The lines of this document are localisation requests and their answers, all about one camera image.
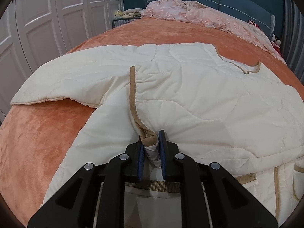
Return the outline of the cream quilted jacket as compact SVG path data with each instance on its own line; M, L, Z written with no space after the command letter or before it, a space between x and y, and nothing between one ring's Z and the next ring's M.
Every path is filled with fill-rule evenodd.
M220 163L283 224L303 196L303 100L263 63L203 43L110 45L39 67L12 105L71 99L94 109L54 174L48 200L85 163L142 139L158 181L157 134L196 162Z

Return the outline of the beige clothes on nightstand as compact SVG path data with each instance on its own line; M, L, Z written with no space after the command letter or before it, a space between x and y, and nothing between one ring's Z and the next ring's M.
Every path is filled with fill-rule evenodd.
M133 8L133 9L128 9L125 11L120 11L118 10L115 14L114 17L115 19L133 19L140 17L140 11L142 11L142 8Z

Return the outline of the orange plush bedspread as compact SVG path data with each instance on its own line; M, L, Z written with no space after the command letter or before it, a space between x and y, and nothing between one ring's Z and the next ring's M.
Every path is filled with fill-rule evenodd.
M269 52L230 33L180 21L145 17L92 37L74 48L104 45L209 43L219 53L249 66L261 61L284 83L303 95L303 84ZM42 204L67 150L93 109L64 99L14 105L1 125L1 201L21 224Z

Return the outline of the red plush toy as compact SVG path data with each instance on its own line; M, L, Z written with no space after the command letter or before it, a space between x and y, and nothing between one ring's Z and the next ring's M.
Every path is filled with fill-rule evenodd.
M258 27L259 29L261 29L261 28L259 27L259 25L256 24L255 21L253 21L253 20L251 20L251 19L248 20L248 23L252 24L253 26ZM273 48L278 52L278 54L280 54L280 56L283 57L283 55L282 55L282 53L281 53L281 51L280 51L280 44L281 44L281 41L280 41L279 39L277 39L275 35L273 35L273 36L271 37L270 41L271 41L271 44L272 44Z

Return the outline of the grey bedside table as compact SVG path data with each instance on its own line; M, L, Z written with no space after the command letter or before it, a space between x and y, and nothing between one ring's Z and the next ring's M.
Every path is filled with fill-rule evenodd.
M112 20L112 28L116 28L116 27L119 27L119 26L122 26L124 24L127 24L127 23L130 23L130 22L133 22L135 20L138 20L140 19L141 17L132 17L132 18L119 18L119 19L113 19Z

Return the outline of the grey pleated curtain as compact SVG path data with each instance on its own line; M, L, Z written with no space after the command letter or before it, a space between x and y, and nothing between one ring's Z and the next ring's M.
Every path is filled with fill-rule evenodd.
M288 68L303 84L303 14L293 0L284 0L284 8L281 51Z

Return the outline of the white panelled wardrobe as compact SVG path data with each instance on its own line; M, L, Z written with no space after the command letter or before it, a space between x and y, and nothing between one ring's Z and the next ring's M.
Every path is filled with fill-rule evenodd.
M1 118L41 65L111 29L122 0L12 0L1 18Z

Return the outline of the pink lace blanket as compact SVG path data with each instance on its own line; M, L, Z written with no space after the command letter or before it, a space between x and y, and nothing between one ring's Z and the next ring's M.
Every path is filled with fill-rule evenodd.
M140 11L142 17L160 20L181 21L218 29L239 37L285 63L285 60L273 48L266 34L257 26L239 20L196 1L157 0L150 2Z

